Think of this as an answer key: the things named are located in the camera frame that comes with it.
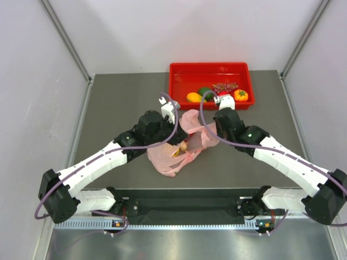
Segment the pink plastic bag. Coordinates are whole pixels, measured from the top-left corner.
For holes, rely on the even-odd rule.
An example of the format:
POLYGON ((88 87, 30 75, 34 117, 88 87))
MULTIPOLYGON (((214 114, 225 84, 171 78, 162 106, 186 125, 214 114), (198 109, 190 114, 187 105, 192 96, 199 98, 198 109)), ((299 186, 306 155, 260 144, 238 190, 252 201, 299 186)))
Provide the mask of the pink plastic bag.
POLYGON ((168 143, 147 150, 148 159, 160 174, 174 177, 185 165, 194 161, 203 150, 219 143, 219 140, 201 125, 198 116, 199 111, 191 109, 183 113, 179 120, 182 129, 190 135, 185 141, 188 144, 186 151, 181 151, 178 156, 172 157, 177 150, 180 150, 180 144, 174 146, 168 143))

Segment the fruit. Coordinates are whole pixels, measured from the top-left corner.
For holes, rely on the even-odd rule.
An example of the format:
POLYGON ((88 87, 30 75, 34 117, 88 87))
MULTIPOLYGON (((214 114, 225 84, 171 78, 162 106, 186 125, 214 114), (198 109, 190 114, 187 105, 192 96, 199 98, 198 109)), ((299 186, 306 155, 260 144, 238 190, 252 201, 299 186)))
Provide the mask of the fruit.
POLYGON ((180 150, 178 149, 173 155, 172 155, 172 157, 176 157, 176 156, 178 156, 179 154, 180 154, 180 150))

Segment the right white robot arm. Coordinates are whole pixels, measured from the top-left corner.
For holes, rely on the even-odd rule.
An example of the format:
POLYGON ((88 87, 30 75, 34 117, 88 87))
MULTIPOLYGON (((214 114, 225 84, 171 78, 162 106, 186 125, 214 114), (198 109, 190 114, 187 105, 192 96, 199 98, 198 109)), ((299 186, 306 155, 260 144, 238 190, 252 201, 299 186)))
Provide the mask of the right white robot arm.
POLYGON ((261 187, 252 199, 254 210, 264 215, 272 209, 300 211, 331 225, 346 203, 346 173, 329 171, 296 155, 258 126, 246 126, 237 111, 218 110, 214 115, 217 136, 252 158, 270 165, 295 182, 298 189, 261 187))

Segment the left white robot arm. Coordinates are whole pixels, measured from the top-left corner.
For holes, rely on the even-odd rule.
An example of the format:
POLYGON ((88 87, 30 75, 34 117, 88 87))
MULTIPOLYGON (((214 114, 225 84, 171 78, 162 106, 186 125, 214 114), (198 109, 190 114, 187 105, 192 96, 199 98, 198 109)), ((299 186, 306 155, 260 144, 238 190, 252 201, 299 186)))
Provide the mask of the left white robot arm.
POLYGON ((85 187, 110 170, 125 165, 161 144, 180 145, 189 137, 178 120, 149 110, 130 130, 120 133, 106 147, 78 164, 55 172, 50 169, 42 176, 35 210, 35 219, 50 217, 55 224, 68 220, 76 213, 109 212, 117 215, 123 199, 113 187, 85 190, 85 187), (45 208, 42 217, 38 212, 45 208))

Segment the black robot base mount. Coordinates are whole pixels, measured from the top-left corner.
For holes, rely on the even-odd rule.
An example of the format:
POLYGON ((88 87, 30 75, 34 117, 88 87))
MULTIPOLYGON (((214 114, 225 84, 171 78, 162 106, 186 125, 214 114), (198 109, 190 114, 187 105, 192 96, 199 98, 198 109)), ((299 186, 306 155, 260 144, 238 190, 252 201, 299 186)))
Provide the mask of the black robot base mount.
POLYGON ((283 210, 260 206, 255 188, 113 189, 113 215, 130 223, 193 223, 206 218, 221 223, 281 216, 283 210))

